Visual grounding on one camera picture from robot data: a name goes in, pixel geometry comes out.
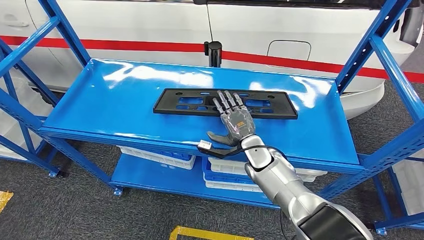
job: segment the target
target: silver robotic arm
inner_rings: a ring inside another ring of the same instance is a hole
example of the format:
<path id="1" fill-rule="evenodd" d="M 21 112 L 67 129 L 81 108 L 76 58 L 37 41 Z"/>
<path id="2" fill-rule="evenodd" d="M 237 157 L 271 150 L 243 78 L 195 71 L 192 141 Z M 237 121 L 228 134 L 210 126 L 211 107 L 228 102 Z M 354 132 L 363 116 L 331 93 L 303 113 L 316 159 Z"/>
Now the silver robotic arm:
<path id="1" fill-rule="evenodd" d="M 252 116 L 240 97 L 234 93 L 234 101 L 228 91 L 224 94 L 218 91 L 223 107 L 216 98 L 213 101 L 228 135 L 207 134 L 211 140 L 233 148 L 216 149 L 211 142 L 201 140 L 197 146 L 200 152 L 218 158 L 245 152 L 248 158 L 246 173 L 274 204 L 281 207 L 291 220 L 298 240 L 373 239 L 353 213 L 306 188 L 284 154 L 265 146 L 255 134 Z"/>
<path id="2" fill-rule="evenodd" d="M 263 146 L 257 135 L 241 141 L 241 147 Z M 298 240 L 372 240 L 365 225 L 343 206 L 311 192 L 294 167 L 279 152 L 269 148 L 245 151 L 247 175 L 291 220 Z"/>

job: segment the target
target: gray carpet floor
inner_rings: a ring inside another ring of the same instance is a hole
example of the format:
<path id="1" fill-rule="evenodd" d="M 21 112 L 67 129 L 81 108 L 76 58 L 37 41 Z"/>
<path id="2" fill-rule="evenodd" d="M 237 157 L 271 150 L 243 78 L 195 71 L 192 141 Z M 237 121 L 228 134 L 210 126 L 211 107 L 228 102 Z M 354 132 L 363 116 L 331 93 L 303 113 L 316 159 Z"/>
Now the gray carpet floor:
<path id="1" fill-rule="evenodd" d="M 421 45 L 403 69 L 424 72 L 423 52 Z M 414 86 L 423 99 L 424 84 Z M 412 123 L 392 84 L 386 82 L 385 87 L 381 102 L 349 121 L 359 153 L 372 153 Z M 121 153 L 111 145 L 76 141 L 72 144 L 109 174 Z M 0 213 L 1 240 L 167 240 L 178 225 L 256 240 L 283 239 L 278 210 L 140 189 L 131 189 L 117 197 L 105 184 L 61 153 L 53 162 L 65 165 L 70 175 L 49 178 L 34 165 L 0 160 L 0 191 L 14 193 Z M 337 177 L 329 173 L 306 185 L 319 191 Z M 398 213 L 389 179 L 384 173 L 380 177 L 389 202 Z M 363 222 L 383 219 L 371 180 L 335 198 L 334 202 L 350 209 Z M 294 233 L 286 219 L 283 228 L 291 239 Z M 389 230 L 388 236 L 374 236 L 377 240 L 421 240 L 424 231 L 399 228 Z"/>

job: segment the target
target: plastic crate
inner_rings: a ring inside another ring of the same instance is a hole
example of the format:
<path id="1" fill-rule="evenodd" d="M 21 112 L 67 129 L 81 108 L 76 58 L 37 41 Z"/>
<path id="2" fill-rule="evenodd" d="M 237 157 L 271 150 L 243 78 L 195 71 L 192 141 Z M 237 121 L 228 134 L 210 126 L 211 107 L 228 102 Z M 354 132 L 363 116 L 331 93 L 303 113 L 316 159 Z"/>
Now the plastic crate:
<path id="1" fill-rule="evenodd" d="M 210 169 L 213 172 L 247 176 L 247 173 L 245 171 L 245 162 L 243 161 L 224 160 L 213 157 L 209 157 L 208 161 L 210 162 Z M 325 175 L 327 174 L 327 172 L 320 170 L 296 168 L 296 174 L 304 182 L 313 182 L 315 181 L 316 177 Z"/>
<path id="2" fill-rule="evenodd" d="M 195 164 L 195 155 L 175 153 L 160 150 L 141 150 L 138 148 L 118 146 L 123 154 L 132 155 L 142 159 L 151 160 L 161 164 L 171 165 L 183 169 L 192 169 Z"/>
<path id="3" fill-rule="evenodd" d="M 202 157 L 203 180 L 206 187 L 214 189 L 238 190 L 247 192 L 262 192 L 247 175 L 218 173 L 211 170 L 208 158 Z"/>
<path id="4" fill-rule="evenodd" d="M 424 150 L 411 157 L 424 159 Z M 408 215 L 424 212 L 424 162 L 402 160 L 393 167 Z"/>

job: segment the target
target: cable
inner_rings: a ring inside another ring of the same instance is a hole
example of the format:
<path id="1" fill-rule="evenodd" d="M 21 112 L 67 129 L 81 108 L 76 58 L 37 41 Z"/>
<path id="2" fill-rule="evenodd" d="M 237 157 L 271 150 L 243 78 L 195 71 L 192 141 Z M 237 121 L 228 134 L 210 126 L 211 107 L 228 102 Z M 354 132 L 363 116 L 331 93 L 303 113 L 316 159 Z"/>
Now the cable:
<path id="1" fill-rule="evenodd" d="M 280 209 L 280 214 L 279 214 L 279 225 L 281 226 L 281 232 L 282 235 L 284 236 L 285 240 L 289 240 L 286 236 L 286 233 L 284 232 L 284 228 L 283 228 L 283 210 Z"/>
<path id="2" fill-rule="evenodd" d="M 280 151 L 278 148 L 273 147 L 273 146 L 268 146 L 268 145 L 255 145 L 255 146 L 248 146 L 246 148 L 240 148 L 240 149 L 237 149 L 236 151 L 232 151 L 228 154 L 225 154 L 225 157 L 233 156 L 233 155 L 239 154 L 241 152 L 247 151 L 249 149 L 257 149 L 257 148 L 273 149 L 273 150 L 279 152 L 285 159 L 287 159 L 286 155 L 282 151 Z"/>

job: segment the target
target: blue plastic crate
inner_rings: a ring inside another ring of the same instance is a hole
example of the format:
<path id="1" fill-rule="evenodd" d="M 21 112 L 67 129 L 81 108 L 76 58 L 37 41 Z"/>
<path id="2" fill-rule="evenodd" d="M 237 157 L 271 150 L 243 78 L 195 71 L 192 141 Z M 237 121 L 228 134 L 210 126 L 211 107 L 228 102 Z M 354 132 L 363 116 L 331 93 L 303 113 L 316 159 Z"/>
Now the blue plastic crate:
<path id="1" fill-rule="evenodd" d="M 255 184 L 249 176 L 231 174 L 231 173 L 222 173 L 214 172 L 211 170 L 211 163 L 207 157 L 201 158 L 202 169 L 204 173 L 204 179 L 207 181 L 213 182 L 225 182 L 225 183 L 234 183 L 234 184 Z"/>

